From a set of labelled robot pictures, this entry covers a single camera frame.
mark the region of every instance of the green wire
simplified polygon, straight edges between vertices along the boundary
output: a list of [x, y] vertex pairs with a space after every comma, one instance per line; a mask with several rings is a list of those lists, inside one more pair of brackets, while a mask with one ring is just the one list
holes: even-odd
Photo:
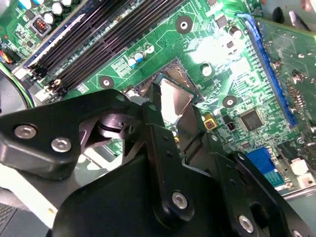
[[3, 65], [3, 63], [0, 62], [0, 70], [6, 74], [12, 81], [13, 83], [16, 85], [16, 87], [21, 91], [21, 93], [23, 94], [23, 96], [25, 97], [25, 99], [27, 100], [27, 102], [29, 103], [29, 106], [31, 108], [34, 108], [35, 105], [32, 101], [32, 99], [29, 97], [29, 95], [27, 94], [25, 88], [22, 86], [22, 84], [20, 83], [20, 81], [12, 76], [11, 72]]

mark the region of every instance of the black plastic bracket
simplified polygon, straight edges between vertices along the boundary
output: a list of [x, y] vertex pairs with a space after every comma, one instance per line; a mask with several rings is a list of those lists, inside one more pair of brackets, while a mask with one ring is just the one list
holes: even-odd
[[[183, 185], [181, 159], [171, 131], [164, 127], [160, 110], [150, 102], [143, 104], [145, 128], [143, 135], [151, 168], [154, 211], [166, 226], [174, 228], [194, 216], [193, 201]], [[175, 192], [187, 202], [179, 208], [172, 200]]]
[[[106, 114], [124, 113], [129, 106], [126, 96], [110, 89], [2, 116], [0, 162], [47, 179], [68, 177], [87, 146], [109, 140], [94, 133], [96, 123]], [[17, 137], [14, 131], [20, 125], [32, 126], [36, 135]], [[56, 138], [69, 139], [71, 149], [65, 153], [53, 150], [51, 143]]]

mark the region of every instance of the ram slot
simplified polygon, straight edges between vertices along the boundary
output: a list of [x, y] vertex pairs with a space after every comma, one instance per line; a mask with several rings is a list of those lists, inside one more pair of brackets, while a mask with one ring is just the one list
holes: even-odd
[[112, 59], [124, 48], [140, 38], [159, 20], [172, 12], [184, 0], [146, 2], [128, 18], [112, 28], [102, 39], [81, 55], [72, 65], [59, 75], [60, 86], [71, 90], [91, 73]]

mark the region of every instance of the black cable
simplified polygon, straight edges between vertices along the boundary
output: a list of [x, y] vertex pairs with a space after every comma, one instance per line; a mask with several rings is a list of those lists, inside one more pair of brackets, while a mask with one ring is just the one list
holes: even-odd
[[0, 72], [11, 83], [11, 85], [13, 85], [13, 87], [17, 90], [17, 92], [21, 96], [21, 99], [23, 101], [23, 104], [24, 104], [25, 108], [26, 109], [30, 109], [31, 106], [29, 105], [28, 101], [26, 100], [26, 98], [24, 97], [24, 95], [22, 94], [20, 89], [16, 86], [16, 84], [14, 84], [14, 82], [11, 80], [11, 78], [9, 78], [4, 72], [2, 72], [2, 71], [0, 71]]

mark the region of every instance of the motherboard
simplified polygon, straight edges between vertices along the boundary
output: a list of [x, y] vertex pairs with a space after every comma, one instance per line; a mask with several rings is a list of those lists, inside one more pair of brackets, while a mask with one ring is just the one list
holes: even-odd
[[[13, 1], [0, 18], [1, 49], [18, 56], [3, 62], [40, 102], [114, 88], [142, 103], [155, 82], [165, 105], [180, 91], [181, 106], [162, 112], [176, 141], [194, 104], [224, 150], [248, 154], [279, 190], [315, 183], [315, 34], [264, 20], [258, 0], [90, 0], [50, 23], [60, 2], [65, 11], [65, 1]], [[32, 31], [34, 19], [47, 35]], [[122, 141], [104, 148], [120, 156]]]

